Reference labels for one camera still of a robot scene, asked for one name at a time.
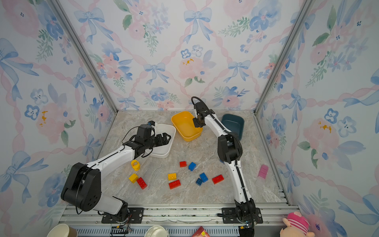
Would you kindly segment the yellow plastic container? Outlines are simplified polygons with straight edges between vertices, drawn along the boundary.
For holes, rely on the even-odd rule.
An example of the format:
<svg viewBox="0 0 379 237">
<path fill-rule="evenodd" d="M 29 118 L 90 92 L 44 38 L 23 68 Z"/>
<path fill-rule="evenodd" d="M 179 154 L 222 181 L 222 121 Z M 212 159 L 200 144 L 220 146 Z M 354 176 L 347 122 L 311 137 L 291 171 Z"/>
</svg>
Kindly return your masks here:
<svg viewBox="0 0 379 237">
<path fill-rule="evenodd" d="M 172 124 L 186 142 L 191 142 L 198 138 L 203 131 L 202 128 L 194 126 L 193 119 L 194 116 L 188 111 L 175 114 L 171 118 Z"/>
</svg>

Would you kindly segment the dark teal plastic container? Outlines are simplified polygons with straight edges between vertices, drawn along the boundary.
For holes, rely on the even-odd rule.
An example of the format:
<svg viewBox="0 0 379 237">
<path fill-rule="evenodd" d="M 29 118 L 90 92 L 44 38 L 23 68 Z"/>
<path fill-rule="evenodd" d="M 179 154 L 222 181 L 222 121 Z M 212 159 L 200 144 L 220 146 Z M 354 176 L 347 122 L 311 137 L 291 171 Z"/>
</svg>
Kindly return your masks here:
<svg viewBox="0 0 379 237">
<path fill-rule="evenodd" d="M 242 117 L 233 114 L 225 114 L 221 122 L 232 133 L 235 133 L 239 140 L 242 139 L 245 123 Z"/>
</svg>

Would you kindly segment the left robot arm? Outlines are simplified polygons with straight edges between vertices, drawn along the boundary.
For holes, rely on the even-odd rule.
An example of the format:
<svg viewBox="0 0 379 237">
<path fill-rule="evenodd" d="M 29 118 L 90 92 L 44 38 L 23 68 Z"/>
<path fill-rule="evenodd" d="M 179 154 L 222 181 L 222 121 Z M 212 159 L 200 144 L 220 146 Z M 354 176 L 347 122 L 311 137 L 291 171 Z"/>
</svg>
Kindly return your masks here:
<svg viewBox="0 0 379 237">
<path fill-rule="evenodd" d="M 169 144 L 172 136 L 158 134 L 149 121 L 137 127 L 137 133 L 110 154 L 87 164 L 72 166 L 61 193 L 61 199 L 76 208 L 77 214 L 95 210 L 116 223 L 125 223 L 130 216 L 126 201 L 102 194 L 102 180 L 120 166 L 146 157 L 146 151 Z"/>
</svg>

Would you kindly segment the white plastic container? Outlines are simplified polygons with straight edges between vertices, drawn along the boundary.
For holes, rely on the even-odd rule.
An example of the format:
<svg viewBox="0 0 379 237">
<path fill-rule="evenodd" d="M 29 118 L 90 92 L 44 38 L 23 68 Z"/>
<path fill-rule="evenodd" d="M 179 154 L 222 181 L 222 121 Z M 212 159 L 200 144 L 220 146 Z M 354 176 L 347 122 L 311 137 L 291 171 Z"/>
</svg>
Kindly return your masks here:
<svg viewBox="0 0 379 237">
<path fill-rule="evenodd" d="M 161 142 L 158 147 L 147 149 L 144 155 L 149 155 L 154 158 L 167 158 L 171 151 L 171 147 L 175 138 L 176 128 L 168 124 L 156 124 L 156 138 Z"/>
</svg>

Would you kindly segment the blue lego brick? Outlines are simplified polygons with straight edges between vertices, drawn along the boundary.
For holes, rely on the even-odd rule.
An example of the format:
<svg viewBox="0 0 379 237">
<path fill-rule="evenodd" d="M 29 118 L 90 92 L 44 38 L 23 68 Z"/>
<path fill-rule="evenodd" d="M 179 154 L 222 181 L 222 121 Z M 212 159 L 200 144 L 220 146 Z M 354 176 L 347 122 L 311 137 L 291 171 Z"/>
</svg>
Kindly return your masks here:
<svg viewBox="0 0 379 237">
<path fill-rule="evenodd" d="M 206 176 L 205 173 L 201 173 L 199 175 L 200 179 L 202 180 L 202 182 L 207 182 L 208 181 L 208 177 Z"/>
<path fill-rule="evenodd" d="M 190 165 L 188 166 L 188 169 L 189 169 L 190 171 L 194 171 L 195 168 L 196 168 L 196 164 L 193 163 L 193 162 L 191 162 Z"/>
</svg>

